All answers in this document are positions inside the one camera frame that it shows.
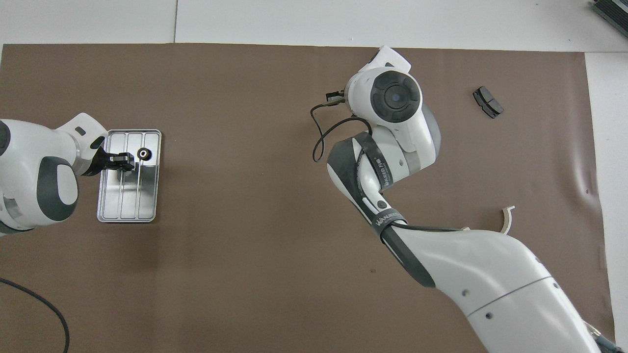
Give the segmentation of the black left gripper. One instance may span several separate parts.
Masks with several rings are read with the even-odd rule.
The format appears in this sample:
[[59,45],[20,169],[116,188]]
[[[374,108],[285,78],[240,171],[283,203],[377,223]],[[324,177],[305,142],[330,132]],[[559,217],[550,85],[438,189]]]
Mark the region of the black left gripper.
[[117,154],[111,154],[103,149],[103,142],[105,136],[99,136],[94,139],[88,148],[88,152],[92,152],[92,159],[88,168],[81,173],[81,176],[92,177],[99,174],[102,170],[111,166],[111,163],[116,163],[115,170],[121,170],[123,172],[129,172],[134,170],[134,156],[130,152],[121,152]]

